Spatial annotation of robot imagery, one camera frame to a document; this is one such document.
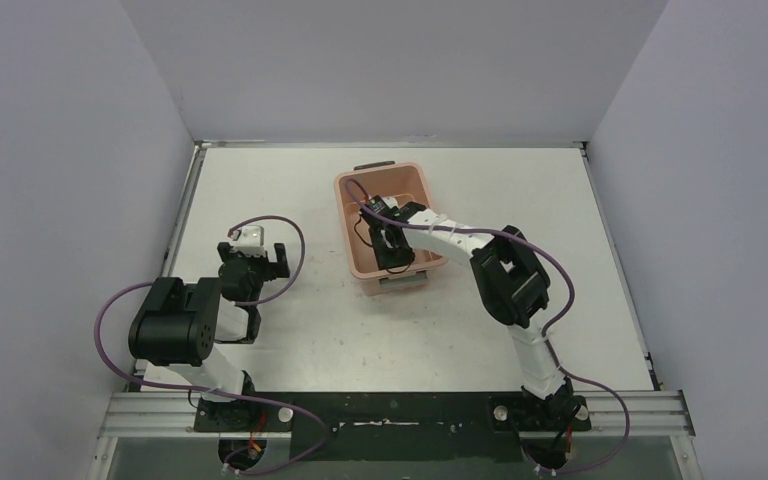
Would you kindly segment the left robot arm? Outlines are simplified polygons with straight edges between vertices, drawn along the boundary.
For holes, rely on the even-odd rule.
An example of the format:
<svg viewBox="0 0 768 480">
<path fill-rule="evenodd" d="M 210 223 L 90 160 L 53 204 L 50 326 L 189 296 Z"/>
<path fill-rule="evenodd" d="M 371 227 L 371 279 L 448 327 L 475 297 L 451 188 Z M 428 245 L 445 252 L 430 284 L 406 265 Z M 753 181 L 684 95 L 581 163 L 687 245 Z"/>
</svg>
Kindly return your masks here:
<svg viewBox="0 0 768 480">
<path fill-rule="evenodd" d="M 244 432 L 265 426 L 268 406 L 252 399 L 251 376 L 231 364 L 221 344 L 252 344 L 262 322 L 257 306 L 265 283 L 287 279 L 286 247 L 271 259 L 261 247 L 238 242 L 217 246 L 221 265 L 215 277 L 192 284 L 157 278 L 133 320 L 128 346 L 133 357 L 168 367 L 188 385 L 196 406 L 194 430 Z"/>
</svg>

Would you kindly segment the pink plastic bin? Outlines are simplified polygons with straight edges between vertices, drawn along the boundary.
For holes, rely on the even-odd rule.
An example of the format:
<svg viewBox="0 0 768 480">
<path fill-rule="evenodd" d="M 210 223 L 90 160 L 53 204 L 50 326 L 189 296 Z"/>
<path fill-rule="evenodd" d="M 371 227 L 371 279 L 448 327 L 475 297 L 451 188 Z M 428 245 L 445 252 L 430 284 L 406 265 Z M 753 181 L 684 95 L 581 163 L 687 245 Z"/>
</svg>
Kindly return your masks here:
<svg viewBox="0 0 768 480">
<path fill-rule="evenodd" d="M 334 182 L 341 232 L 345 241 L 349 271 L 368 296 L 421 287 L 447 259 L 426 250 L 417 250 L 409 266 L 381 269 L 375 258 L 366 222 L 352 199 L 376 194 L 389 203 L 403 206 L 414 201 L 431 207 L 433 201 L 422 168 L 413 162 L 380 162 L 338 175 Z"/>
</svg>

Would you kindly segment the aluminium front rail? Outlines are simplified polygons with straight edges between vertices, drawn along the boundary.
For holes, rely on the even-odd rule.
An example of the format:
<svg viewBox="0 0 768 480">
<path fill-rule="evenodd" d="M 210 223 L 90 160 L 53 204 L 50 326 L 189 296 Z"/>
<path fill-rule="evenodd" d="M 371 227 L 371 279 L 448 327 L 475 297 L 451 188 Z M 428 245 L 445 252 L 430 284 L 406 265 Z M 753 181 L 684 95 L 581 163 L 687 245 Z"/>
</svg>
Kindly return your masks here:
<svg viewBox="0 0 768 480">
<path fill-rule="evenodd" d="M 585 391 L 592 429 L 587 436 L 619 436 L 623 432 L 620 404 L 605 392 Z M 696 435 L 680 391 L 625 391 L 621 394 L 630 418 L 630 435 L 676 437 Z M 227 438 L 244 432 L 201 432 L 198 414 L 185 393 L 115 393 L 105 413 L 100 438 Z"/>
</svg>

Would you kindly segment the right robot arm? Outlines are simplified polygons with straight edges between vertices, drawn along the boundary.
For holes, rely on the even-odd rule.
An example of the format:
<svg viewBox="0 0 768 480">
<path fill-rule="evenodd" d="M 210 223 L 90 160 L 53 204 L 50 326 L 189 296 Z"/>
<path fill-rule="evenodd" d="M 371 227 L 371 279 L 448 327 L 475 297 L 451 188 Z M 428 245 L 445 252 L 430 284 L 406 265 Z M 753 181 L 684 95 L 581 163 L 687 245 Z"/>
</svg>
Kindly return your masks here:
<svg viewBox="0 0 768 480">
<path fill-rule="evenodd" d="M 417 202 L 398 205 L 380 196 L 366 198 L 360 216 L 381 268 L 401 267 L 409 251 L 424 250 L 470 270 L 484 309 L 507 328 L 519 363 L 524 406 L 508 419 L 535 431 L 589 429 L 588 408 L 534 318 L 548 307 L 550 277 L 517 228 L 474 228 Z"/>
</svg>

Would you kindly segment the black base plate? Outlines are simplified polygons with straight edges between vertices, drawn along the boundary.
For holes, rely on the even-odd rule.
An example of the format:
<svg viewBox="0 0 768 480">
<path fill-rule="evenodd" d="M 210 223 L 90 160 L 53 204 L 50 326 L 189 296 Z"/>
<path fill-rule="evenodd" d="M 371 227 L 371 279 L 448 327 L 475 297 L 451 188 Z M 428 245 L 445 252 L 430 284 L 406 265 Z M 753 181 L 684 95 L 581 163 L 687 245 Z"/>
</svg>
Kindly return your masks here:
<svg viewBox="0 0 768 480">
<path fill-rule="evenodd" d="M 587 404 L 546 407 L 523 392 L 268 392 L 270 404 L 199 402 L 198 433 L 287 434 L 294 455 L 330 435 L 311 461 L 518 462 L 527 438 L 554 453 L 591 430 Z"/>
</svg>

